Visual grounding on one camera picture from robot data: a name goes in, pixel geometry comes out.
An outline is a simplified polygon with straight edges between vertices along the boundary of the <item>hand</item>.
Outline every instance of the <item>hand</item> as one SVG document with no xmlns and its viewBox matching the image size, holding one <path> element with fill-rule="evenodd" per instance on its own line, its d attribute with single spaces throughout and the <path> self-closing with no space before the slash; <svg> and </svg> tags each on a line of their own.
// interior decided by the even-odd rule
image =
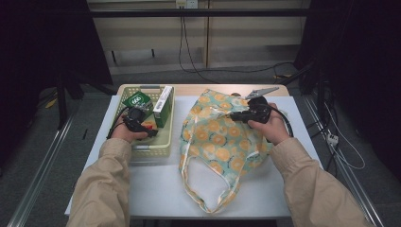
<svg viewBox="0 0 401 227">
<path fill-rule="evenodd" d="M 119 139 L 123 139 L 129 143 L 132 143 L 132 141 L 135 139 L 145 139 L 146 137 L 148 137 L 148 134 L 144 131 L 141 131 L 141 132 L 130 131 L 127 128 L 127 126 L 123 123 L 122 116 L 118 119 L 116 125 L 117 125 L 117 127 L 114 129 L 111 138 L 119 138 Z"/>
<path fill-rule="evenodd" d="M 277 109 L 276 104 L 269 103 L 269 105 Z M 261 131 L 266 139 L 274 145 L 278 145 L 289 138 L 286 126 L 284 125 L 284 120 L 276 111 L 271 111 L 269 121 L 266 124 L 249 120 L 248 125 L 255 130 Z"/>
</svg>

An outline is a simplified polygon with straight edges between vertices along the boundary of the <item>metal rail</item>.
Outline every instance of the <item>metal rail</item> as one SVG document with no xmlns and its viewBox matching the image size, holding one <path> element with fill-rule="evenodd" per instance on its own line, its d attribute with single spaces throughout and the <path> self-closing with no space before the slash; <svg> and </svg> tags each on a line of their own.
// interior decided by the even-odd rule
<svg viewBox="0 0 401 227">
<path fill-rule="evenodd" d="M 304 96 L 304 102 L 306 104 L 306 107 L 309 109 L 313 119 L 317 122 L 319 130 L 322 132 L 323 139 L 326 139 L 326 132 L 322 131 L 323 125 L 319 121 L 319 116 L 317 114 L 317 106 L 311 100 L 311 97 Z M 335 149 L 332 145 L 329 145 L 330 147 L 330 152 L 334 153 Z M 344 158 L 344 155 L 342 154 L 341 150 L 338 148 L 337 149 L 337 154 L 341 155 L 342 158 Z M 360 207 L 362 208 L 362 211 L 366 217 L 374 226 L 382 226 L 384 227 L 384 223 L 381 220 L 379 214 L 377 213 L 375 206 L 372 202 L 372 200 L 369 198 L 368 194 L 366 193 L 365 189 L 363 188 L 362 184 L 359 182 L 357 179 L 357 176 L 355 175 L 353 169 L 349 167 L 347 164 L 345 164 L 339 157 L 338 155 L 335 155 L 335 162 L 337 164 L 337 167 L 339 168 L 341 174 L 343 175 L 345 181 L 348 184 L 348 188 L 351 191 L 351 193 L 354 195 L 355 199 L 359 203 Z"/>
<path fill-rule="evenodd" d="M 91 9 L 37 10 L 46 16 L 92 16 L 94 18 L 118 17 L 300 17 L 330 16 L 337 9 Z"/>
<path fill-rule="evenodd" d="M 70 116 L 68 117 L 64 126 L 56 132 L 56 135 L 53 139 L 50 148 L 47 150 L 44 159 L 42 160 L 41 166 L 35 174 L 32 182 L 29 185 L 28 190 L 24 194 L 22 200 L 17 206 L 14 214 L 9 221 L 8 227 L 22 227 L 26 224 L 26 220 L 32 210 L 35 201 L 37 200 L 39 194 L 42 191 L 44 186 L 44 182 L 47 179 L 47 176 L 53 166 L 54 161 L 57 158 L 57 154 L 61 149 L 62 142 L 65 139 L 66 134 L 68 133 L 71 124 L 73 122 L 74 116 L 76 115 L 79 108 L 80 101 L 75 102 L 75 106 Z"/>
</svg>

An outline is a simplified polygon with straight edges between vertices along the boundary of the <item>beige sleeve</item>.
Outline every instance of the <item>beige sleeve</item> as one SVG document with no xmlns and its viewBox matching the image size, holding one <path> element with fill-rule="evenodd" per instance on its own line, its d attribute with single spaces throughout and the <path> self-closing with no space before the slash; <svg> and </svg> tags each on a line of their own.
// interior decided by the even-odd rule
<svg viewBox="0 0 401 227">
<path fill-rule="evenodd" d="M 79 177 L 67 226 L 129 226 L 131 145 L 109 139 Z"/>
<path fill-rule="evenodd" d="M 283 141 L 270 155 L 283 176 L 295 226 L 373 226 L 350 191 L 321 169 L 297 139 Z"/>
</svg>

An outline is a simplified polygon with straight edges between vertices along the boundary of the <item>table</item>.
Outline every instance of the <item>table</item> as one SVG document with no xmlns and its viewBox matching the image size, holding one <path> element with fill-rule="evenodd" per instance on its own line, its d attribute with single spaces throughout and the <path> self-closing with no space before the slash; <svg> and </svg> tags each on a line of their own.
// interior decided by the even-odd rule
<svg viewBox="0 0 401 227">
<path fill-rule="evenodd" d="M 294 130 L 294 135 L 301 141 L 310 156 L 319 160 L 316 150 L 307 134 L 305 124 L 299 114 L 296 104 L 288 95 L 287 88 L 282 85 L 238 85 L 238 84 L 171 84 L 175 87 L 175 110 L 173 118 L 173 135 L 171 154 L 165 159 L 155 159 L 153 162 L 134 160 L 130 164 L 131 191 L 130 213 L 133 218 L 283 218 L 289 217 L 288 207 L 283 194 L 283 179 L 268 158 L 260 167 L 241 177 L 241 188 L 227 207 L 219 213 L 209 215 L 204 213 L 183 189 L 181 174 L 178 170 L 180 153 L 178 138 L 181 134 L 182 122 L 195 100 L 206 89 L 216 90 L 225 94 L 240 93 L 246 96 L 253 89 L 277 86 L 278 90 L 268 94 L 267 100 L 275 102 L 278 108 L 288 113 Z M 104 142 L 110 128 L 115 110 L 119 104 L 119 95 L 127 86 L 122 85 L 118 95 L 113 96 L 106 112 L 102 126 L 97 135 L 92 151 L 85 167 L 92 164 L 98 156 L 101 144 Z M 225 183 L 216 174 L 210 174 L 205 165 L 191 162 L 189 179 L 193 188 L 199 189 L 207 203 L 215 201 Z M 69 215 L 70 205 L 65 214 Z"/>
</svg>

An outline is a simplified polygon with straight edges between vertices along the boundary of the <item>plastic basket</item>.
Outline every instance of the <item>plastic basket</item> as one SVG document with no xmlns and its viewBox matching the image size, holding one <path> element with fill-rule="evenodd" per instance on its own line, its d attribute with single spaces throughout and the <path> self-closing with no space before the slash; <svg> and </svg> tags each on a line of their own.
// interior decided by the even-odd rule
<svg viewBox="0 0 401 227">
<path fill-rule="evenodd" d="M 125 99 L 132 96 L 134 93 L 141 91 L 142 93 L 148 95 L 153 105 L 159 99 L 160 94 L 162 93 L 165 86 L 160 85 L 140 85 L 135 87 L 126 87 L 121 95 L 120 103 L 118 105 L 115 116 L 124 109 L 126 106 L 122 103 Z M 158 129 L 158 133 L 156 136 L 152 138 L 147 138 L 141 141 L 135 141 L 132 144 L 132 157 L 133 158 L 160 158 L 160 157 L 168 157 L 170 155 L 170 145 L 171 145 L 171 136 L 172 136 L 172 119 L 174 115 L 174 102 L 175 102 L 175 90 L 173 89 L 172 94 L 172 108 L 171 114 L 168 117 L 166 124 L 163 128 Z M 147 120 L 154 120 L 153 114 Z"/>
</svg>

